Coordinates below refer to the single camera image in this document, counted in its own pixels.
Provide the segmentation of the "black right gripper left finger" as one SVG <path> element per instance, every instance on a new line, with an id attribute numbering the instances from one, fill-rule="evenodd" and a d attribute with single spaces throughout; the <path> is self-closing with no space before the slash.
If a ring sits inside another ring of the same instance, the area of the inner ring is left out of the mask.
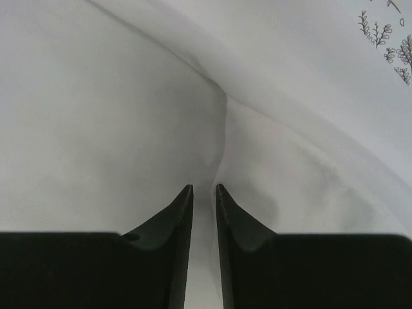
<path id="1" fill-rule="evenodd" d="M 126 234 L 4 232 L 2 308 L 183 308 L 193 187 Z"/>

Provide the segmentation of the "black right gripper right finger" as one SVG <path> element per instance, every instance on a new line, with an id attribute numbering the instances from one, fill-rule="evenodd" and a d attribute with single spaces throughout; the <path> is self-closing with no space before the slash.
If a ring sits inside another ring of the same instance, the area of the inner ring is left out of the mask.
<path id="1" fill-rule="evenodd" d="M 225 308 L 410 308 L 411 240 L 395 234 L 278 234 L 223 185 L 216 221 Z"/>

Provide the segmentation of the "white t shirt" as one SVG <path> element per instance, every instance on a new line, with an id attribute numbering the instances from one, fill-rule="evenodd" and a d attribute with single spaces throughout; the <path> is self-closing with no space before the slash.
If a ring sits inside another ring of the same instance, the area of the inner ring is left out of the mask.
<path id="1" fill-rule="evenodd" d="M 125 233 L 194 187 L 186 308 L 223 306 L 216 186 L 276 232 L 411 235 L 411 86 L 355 1 L 2 1 L 1 230 Z"/>

